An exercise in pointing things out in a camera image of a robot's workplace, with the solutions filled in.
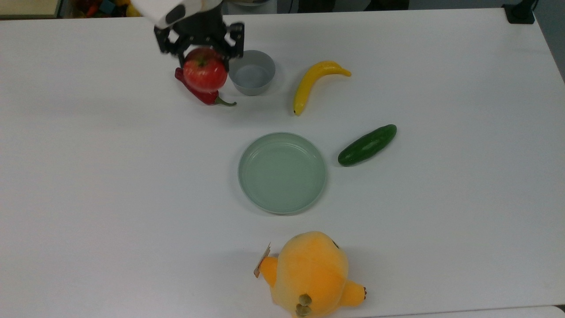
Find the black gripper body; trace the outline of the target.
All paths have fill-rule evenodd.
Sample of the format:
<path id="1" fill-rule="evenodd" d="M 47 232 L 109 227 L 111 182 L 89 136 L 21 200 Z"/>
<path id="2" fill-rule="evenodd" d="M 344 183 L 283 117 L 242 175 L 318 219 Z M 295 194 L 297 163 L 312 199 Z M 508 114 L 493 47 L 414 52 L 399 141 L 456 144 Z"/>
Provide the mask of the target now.
<path id="1" fill-rule="evenodd" d="M 230 52 L 225 40 L 227 27 L 222 16 L 222 5 L 186 16 L 173 26 L 178 38 L 172 48 L 176 52 L 185 52 L 190 45 L 207 45 L 217 52 Z"/>

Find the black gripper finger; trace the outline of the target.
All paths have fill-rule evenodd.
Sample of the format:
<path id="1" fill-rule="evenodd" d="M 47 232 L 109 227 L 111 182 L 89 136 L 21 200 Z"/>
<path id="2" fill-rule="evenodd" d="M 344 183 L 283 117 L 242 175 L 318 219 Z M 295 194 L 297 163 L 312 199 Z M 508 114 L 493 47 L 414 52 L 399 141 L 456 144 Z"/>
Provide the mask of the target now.
<path id="1" fill-rule="evenodd" d="M 226 71 L 230 70 L 230 61 L 242 58 L 244 55 L 245 42 L 245 24 L 243 22 L 234 22 L 232 24 L 224 24 L 226 34 L 224 36 L 223 63 Z"/>
<path id="2" fill-rule="evenodd" d="M 173 31 L 177 34 L 177 38 L 174 41 L 170 39 L 171 28 L 167 27 L 161 29 L 154 27 L 154 35 L 161 53 L 165 55 L 169 54 L 177 58 L 179 66 L 182 67 L 185 63 L 185 51 L 187 48 L 184 43 L 188 39 L 188 34 L 182 32 L 181 30 Z"/>

